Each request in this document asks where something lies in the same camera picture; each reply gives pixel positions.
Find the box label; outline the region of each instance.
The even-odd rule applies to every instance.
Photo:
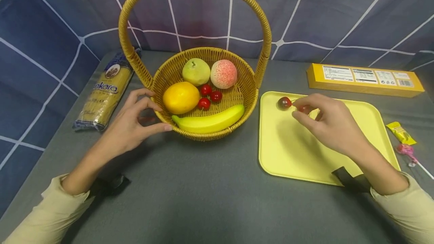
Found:
[[[398,85],[402,87],[414,87],[413,82],[411,80],[402,80],[398,79]]]
[[[379,83],[377,81],[377,77],[374,74],[374,71],[372,70],[352,68],[352,71],[354,73],[355,82],[371,83],[371,84]]]
[[[393,72],[393,75],[395,76],[396,79],[408,79],[408,80],[410,80],[410,77],[406,73]]]
[[[375,73],[377,74],[381,85],[397,86],[395,78],[392,75],[392,72],[376,70]]]
[[[323,66],[324,78],[354,82],[350,68]]]

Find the yellow candy wrapper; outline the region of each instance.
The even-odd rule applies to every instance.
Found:
[[[390,124],[386,124],[386,126],[401,143],[408,145],[416,144],[416,141],[404,130],[404,128],[401,127],[399,122],[391,122]]]

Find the pasta package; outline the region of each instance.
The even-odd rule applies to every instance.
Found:
[[[105,67],[72,128],[104,130],[132,75],[133,69],[125,55],[117,53]]]

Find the yellow banana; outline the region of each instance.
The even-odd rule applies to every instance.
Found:
[[[176,122],[182,130],[206,134],[230,127],[242,117],[244,111],[245,107],[243,105],[235,105],[211,116],[180,118],[176,115],[172,115],[172,120]]]

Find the pear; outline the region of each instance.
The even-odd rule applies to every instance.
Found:
[[[182,68],[182,77],[194,86],[200,86],[208,82],[211,69],[208,63],[200,58],[192,58]]]

